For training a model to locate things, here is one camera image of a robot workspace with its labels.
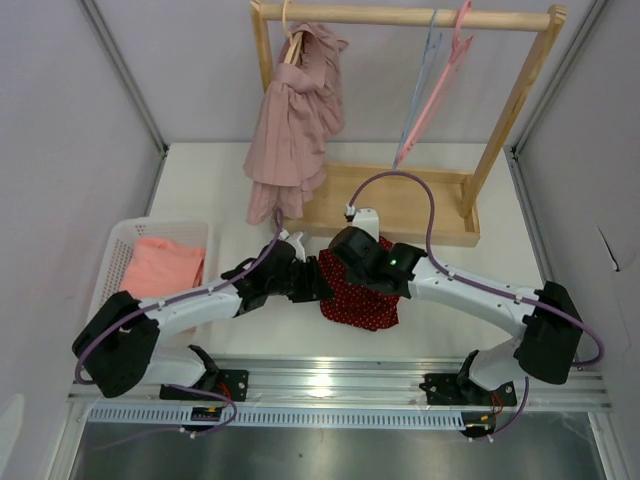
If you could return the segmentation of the red polka dot cloth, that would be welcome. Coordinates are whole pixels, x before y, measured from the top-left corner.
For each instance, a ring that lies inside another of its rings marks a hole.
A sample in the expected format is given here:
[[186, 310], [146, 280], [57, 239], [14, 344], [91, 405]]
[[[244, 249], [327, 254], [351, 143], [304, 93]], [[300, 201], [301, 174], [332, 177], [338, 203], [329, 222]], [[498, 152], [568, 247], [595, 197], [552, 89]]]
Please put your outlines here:
[[376, 332], [399, 324], [398, 295], [385, 296], [347, 282], [346, 267], [328, 249], [319, 252], [321, 274], [334, 296], [320, 301], [322, 315], [335, 323]]

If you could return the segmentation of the pink skirt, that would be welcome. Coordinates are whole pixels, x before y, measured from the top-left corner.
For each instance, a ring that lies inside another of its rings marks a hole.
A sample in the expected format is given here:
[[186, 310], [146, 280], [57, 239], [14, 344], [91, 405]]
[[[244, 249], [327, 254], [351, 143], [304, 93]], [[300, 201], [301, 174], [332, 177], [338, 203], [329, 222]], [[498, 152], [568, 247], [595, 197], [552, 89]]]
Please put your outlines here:
[[303, 216], [326, 179], [326, 143], [345, 125], [340, 54], [348, 42], [322, 23], [297, 23], [293, 31], [302, 34], [300, 62], [277, 65], [243, 165], [252, 180], [251, 225], [276, 208], [292, 219]]

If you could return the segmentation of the beige plastic hanger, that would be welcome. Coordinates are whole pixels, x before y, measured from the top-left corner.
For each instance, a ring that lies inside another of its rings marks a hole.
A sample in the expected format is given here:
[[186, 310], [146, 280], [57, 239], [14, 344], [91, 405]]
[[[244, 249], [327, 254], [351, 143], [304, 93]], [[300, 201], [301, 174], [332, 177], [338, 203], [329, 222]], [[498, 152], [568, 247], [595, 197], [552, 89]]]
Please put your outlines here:
[[284, 0], [281, 10], [281, 25], [286, 39], [289, 42], [289, 47], [285, 54], [284, 62], [289, 65], [297, 65], [302, 51], [304, 33], [302, 31], [292, 33], [289, 29], [287, 10], [290, 3], [290, 0]]

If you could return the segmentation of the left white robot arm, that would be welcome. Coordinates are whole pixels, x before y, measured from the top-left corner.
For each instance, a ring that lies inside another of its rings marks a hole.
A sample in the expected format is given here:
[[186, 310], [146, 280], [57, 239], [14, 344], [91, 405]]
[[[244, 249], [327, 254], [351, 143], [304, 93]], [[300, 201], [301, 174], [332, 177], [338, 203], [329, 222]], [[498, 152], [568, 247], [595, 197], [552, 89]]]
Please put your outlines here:
[[201, 347], [175, 347], [169, 338], [214, 320], [228, 320], [263, 307], [272, 296], [292, 303], [332, 298], [319, 262], [301, 259], [294, 246], [274, 240], [203, 286], [159, 298], [111, 295], [76, 337], [75, 380], [94, 385], [106, 398], [139, 385], [157, 385], [163, 399], [220, 397], [230, 382]]

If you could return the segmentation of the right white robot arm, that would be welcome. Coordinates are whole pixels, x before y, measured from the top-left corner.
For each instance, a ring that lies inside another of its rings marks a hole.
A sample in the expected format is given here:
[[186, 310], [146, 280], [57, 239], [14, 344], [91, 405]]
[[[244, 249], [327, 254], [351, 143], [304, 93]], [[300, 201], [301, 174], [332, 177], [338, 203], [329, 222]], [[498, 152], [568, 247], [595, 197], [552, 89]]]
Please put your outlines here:
[[457, 270], [437, 267], [423, 249], [404, 243], [385, 249], [353, 226], [330, 242], [329, 251], [350, 283], [443, 304], [509, 334], [509, 340], [466, 357], [455, 379], [464, 401], [477, 404], [527, 377], [550, 385], [567, 381], [582, 330], [578, 320], [568, 319], [573, 303], [564, 287], [548, 282], [541, 290], [515, 289], [482, 277], [464, 279]]

